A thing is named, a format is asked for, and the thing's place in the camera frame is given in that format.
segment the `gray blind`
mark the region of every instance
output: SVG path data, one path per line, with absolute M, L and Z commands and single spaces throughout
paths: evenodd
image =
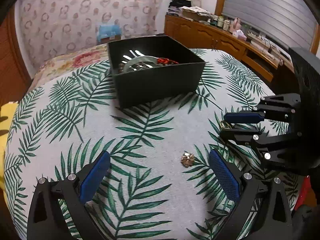
M 225 0 L 222 14 L 240 18 L 286 47 L 309 49 L 316 26 L 303 0 Z

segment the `black box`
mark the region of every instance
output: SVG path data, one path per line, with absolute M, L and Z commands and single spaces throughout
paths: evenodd
M 178 62 L 168 65 L 119 73 L 119 64 L 133 58 L 129 52 L 168 58 Z M 108 43 L 111 71 L 121 108 L 195 91 L 205 62 L 169 36 L 148 36 Z

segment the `bed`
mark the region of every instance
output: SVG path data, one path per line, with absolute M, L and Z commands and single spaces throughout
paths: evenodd
M 38 71 L 13 118 L 4 165 L 8 207 L 22 240 L 37 181 L 65 179 L 103 149 L 111 155 L 110 174 L 86 208 L 109 239 L 213 239 L 234 203 L 208 168 L 211 149 L 259 179 L 279 177 L 293 209 L 302 177 L 262 169 L 249 147 L 235 154 L 218 138 L 225 112 L 250 109 L 272 91 L 226 52 L 192 51 L 207 62 L 195 92 L 123 110 L 105 47 L 55 58 Z M 257 126 L 270 136 L 287 127 L 272 121 Z M 184 152 L 195 155 L 194 166 L 181 165 Z M 69 230 L 81 238 L 60 205 Z

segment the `pink curtain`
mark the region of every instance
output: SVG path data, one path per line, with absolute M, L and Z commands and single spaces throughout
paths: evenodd
M 45 61 L 96 45 L 98 26 L 119 25 L 122 38 L 155 33 L 162 0 L 20 0 L 20 26 L 29 58 Z

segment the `blue gripper pad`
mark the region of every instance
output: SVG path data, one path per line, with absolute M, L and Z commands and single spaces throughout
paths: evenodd
M 81 184 L 79 199 L 83 205 L 92 200 L 109 167 L 110 154 L 105 151 Z
M 209 166 L 216 175 L 227 198 L 236 203 L 240 199 L 240 187 L 221 158 L 223 157 L 216 150 L 212 150 L 209 153 Z
M 223 119 L 228 123 L 259 123 L 264 121 L 264 117 L 259 113 L 229 113 L 225 114 Z

